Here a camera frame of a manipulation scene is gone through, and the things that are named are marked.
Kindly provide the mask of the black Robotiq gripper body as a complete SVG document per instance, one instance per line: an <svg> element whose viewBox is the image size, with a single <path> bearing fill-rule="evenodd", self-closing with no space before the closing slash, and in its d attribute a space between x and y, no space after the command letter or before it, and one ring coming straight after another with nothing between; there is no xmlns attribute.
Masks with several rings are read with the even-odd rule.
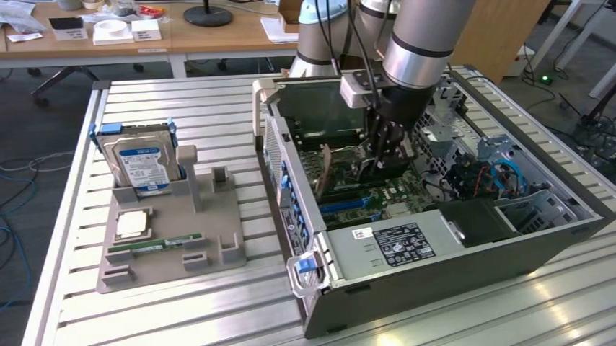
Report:
<svg viewBox="0 0 616 346"><path fill-rule="evenodd" d="M391 86L380 90L379 107L368 111L368 126L388 121L410 130L424 114L435 86L422 89Z"/></svg>

